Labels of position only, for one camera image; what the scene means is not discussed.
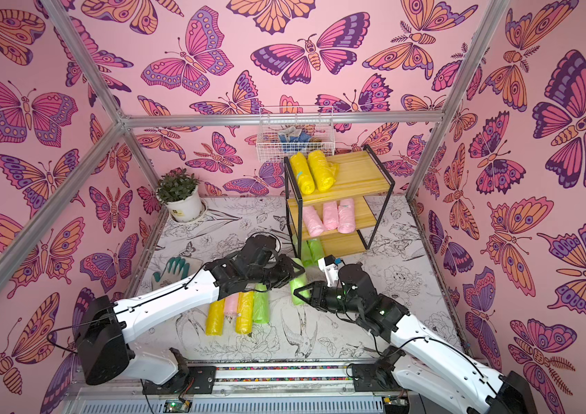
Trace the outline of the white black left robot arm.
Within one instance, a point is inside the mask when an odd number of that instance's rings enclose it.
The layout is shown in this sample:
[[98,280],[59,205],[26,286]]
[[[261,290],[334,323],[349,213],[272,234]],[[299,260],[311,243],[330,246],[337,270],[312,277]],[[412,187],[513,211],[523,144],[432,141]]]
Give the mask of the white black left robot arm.
[[175,348],[156,352],[135,345],[140,336],[198,306],[249,293],[258,284],[266,290],[286,286],[303,272],[302,265],[280,254],[275,236],[260,233],[240,250],[171,285],[119,301],[94,299],[75,336],[85,384],[127,378],[142,381],[153,393],[180,393],[191,383],[187,360]]

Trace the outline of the green roll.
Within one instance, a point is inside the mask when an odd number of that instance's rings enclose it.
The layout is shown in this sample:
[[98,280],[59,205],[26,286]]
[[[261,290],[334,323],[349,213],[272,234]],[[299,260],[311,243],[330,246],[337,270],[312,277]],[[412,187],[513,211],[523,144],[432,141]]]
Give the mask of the green roll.
[[304,267],[311,267],[315,263],[307,241],[301,243],[301,261]]
[[[302,260],[300,260],[298,258],[293,258],[293,261],[298,265],[298,267],[304,268]],[[308,278],[306,275],[306,269],[298,277],[289,281],[291,301],[292,301],[293,305],[304,305],[305,304],[305,302],[303,300],[301,300],[300,298],[298,298],[298,296],[295,295],[295,291],[296,291],[296,289],[302,288],[303,286],[306,286],[307,284],[308,284]],[[309,299],[310,293],[308,290],[305,290],[305,291],[301,292],[301,296],[303,296],[303,298]]]
[[323,259],[326,256],[323,244],[318,238],[309,239],[308,248],[314,262],[318,262],[318,260]]
[[270,322],[270,296],[263,284],[255,286],[252,320],[255,324],[268,324]]

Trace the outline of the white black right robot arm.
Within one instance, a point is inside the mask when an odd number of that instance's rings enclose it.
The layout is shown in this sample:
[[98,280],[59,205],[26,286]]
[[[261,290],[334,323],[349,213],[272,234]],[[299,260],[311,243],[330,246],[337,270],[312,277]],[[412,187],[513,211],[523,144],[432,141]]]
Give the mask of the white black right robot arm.
[[345,316],[396,355],[392,377],[403,389],[428,398],[451,413],[534,413],[530,384],[520,374],[504,375],[474,360],[425,326],[408,307],[379,293],[361,264],[327,268],[324,281],[294,291],[307,305]]

